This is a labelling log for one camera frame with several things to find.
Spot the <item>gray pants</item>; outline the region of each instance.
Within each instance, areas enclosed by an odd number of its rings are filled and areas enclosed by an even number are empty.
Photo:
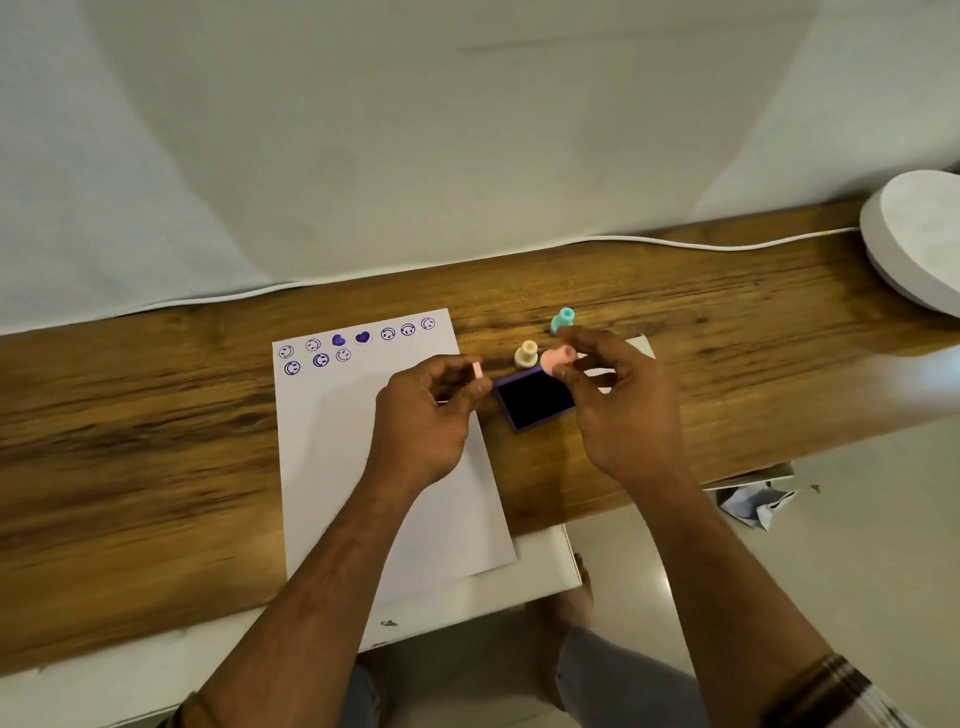
[[[585,728],[709,726],[696,680],[584,629],[573,629],[566,637],[557,688],[567,712]],[[355,667],[338,728],[377,728],[378,721],[373,682],[362,667]]]

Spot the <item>pink stamp cap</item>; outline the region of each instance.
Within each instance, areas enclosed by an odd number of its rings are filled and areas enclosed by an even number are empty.
[[[577,350],[569,344],[549,349],[540,355],[540,368],[553,376],[553,368],[558,364],[572,364],[577,360]]]

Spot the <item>crumpled paper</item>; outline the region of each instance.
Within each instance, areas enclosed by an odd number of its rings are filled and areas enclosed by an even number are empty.
[[[720,507],[741,523],[769,531],[774,514],[796,494],[797,491],[775,490],[768,483],[742,485],[720,503]]]

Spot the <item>paper sheet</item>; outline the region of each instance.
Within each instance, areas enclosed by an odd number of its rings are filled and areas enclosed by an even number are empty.
[[[769,531],[774,522],[774,513],[796,494],[797,491],[775,490],[770,483],[742,485],[720,507],[742,523]]]
[[[274,342],[288,578],[363,472],[376,393],[394,372],[459,351],[445,308]],[[460,464],[420,495],[400,528],[374,603],[515,560],[474,414]]]

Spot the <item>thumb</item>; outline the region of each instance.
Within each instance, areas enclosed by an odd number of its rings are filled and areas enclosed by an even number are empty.
[[[590,377],[572,364],[558,364],[553,368],[553,376],[566,385],[578,407],[589,406],[598,398],[603,398],[600,390],[590,381]]]
[[[457,394],[450,398],[444,409],[453,415],[466,417],[477,408],[477,404],[490,393],[492,388],[493,382],[488,377],[475,379],[462,386]]]

